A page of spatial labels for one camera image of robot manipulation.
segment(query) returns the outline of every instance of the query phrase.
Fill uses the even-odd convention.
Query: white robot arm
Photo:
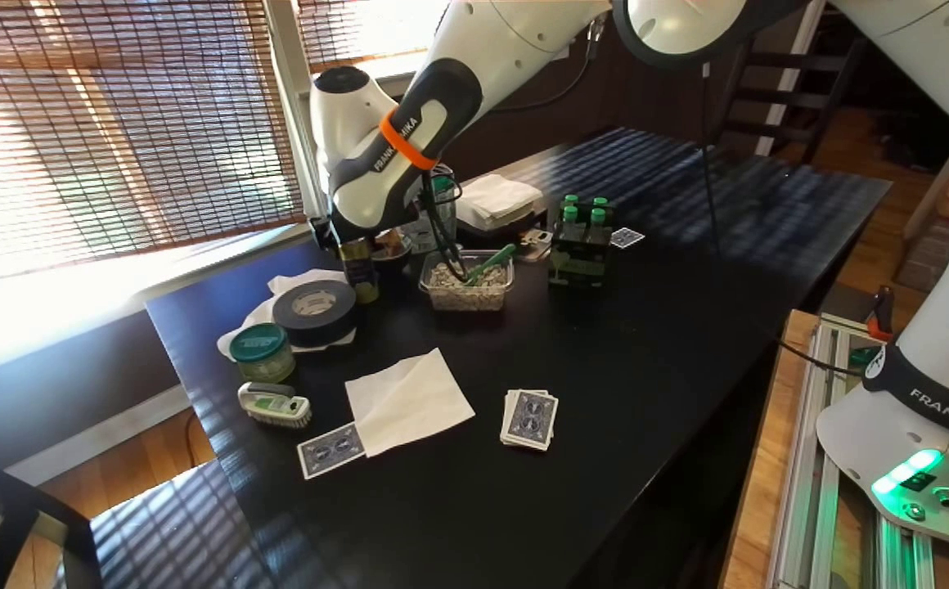
[[[806,0],[614,0],[622,43],[648,65],[705,61]],[[831,0],[941,109],[949,113],[949,0]],[[537,77],[608,0],[455,0],[431,61],[396,105],[356,70],[324,72],[316,94],[324,190],[339,234],[378,234],[417,211],[426,171],[452,138]],[[820,423],[824,452],[892,522],[949,539],[949,506],[888,488],[918,452],[949,488],[949,271],[869,370],[869,386]]]

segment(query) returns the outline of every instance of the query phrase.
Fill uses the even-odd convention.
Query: window blind
[[[263,0],[0,0],[0,275],[297,216]]]
[[[449,0],[297,0],[311,72],[431,49]]]

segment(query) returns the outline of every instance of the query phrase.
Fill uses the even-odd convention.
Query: white cloth
[[[543,211],[546,200],[537,187],[500,174],[476,177],[473,183],[464,183],[463,200],[455,204],[455,216],[477,234],[511,227]]]
[[[440,351],[347,380],[343,390],[368,455],[440,435],[476,416]]]
[[[347,282],[347,275],[343,275],[343,271],[331,271],[331,269],[311,269],[311,271],[304,271],[304,275],[276,275],[276,279],[268,282],[273,299],[267,299],[263,305],[256,305],[236,332],[216,337],[216,351],[220,351],[225,361],[233,361],[233,342],[236,342],[236,333],[245,332],[250,323],[276,323],[276,301],[280,301],[285,293],[291,293],[291,289],[297,289],[297,284],[309,284],[309,282]],[[329,348],[347,348],[351,342],[354,342],[354,332],[347,332],[340,342],[333,342],[333,345],[329,345]],[[294,351],[294,354],[318,354],[318,351],[329,351],[329,348],[291,348],[291,351]]]

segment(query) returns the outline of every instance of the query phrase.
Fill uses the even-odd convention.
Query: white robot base
[[[858,386],[821,414],[820,442],[882,518],[949,542],[949,430]]]

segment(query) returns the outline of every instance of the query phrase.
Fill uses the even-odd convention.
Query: playing card
[[[608,237],[608,245],[614,248],[631,248],[634,241],[643,241],[645,237],[643,234],[634,234],[631,227],[622,227],[622,230],[616,230],[614,237]]]
[[[356,438],[354,423],[316,435],[297,444],[304,482],[343,469],[347,461],[365,457],[365,442]]]
[[[511,390],[503,396],[500,442],[523,449],[550,449],[561,398],[546,390]]]

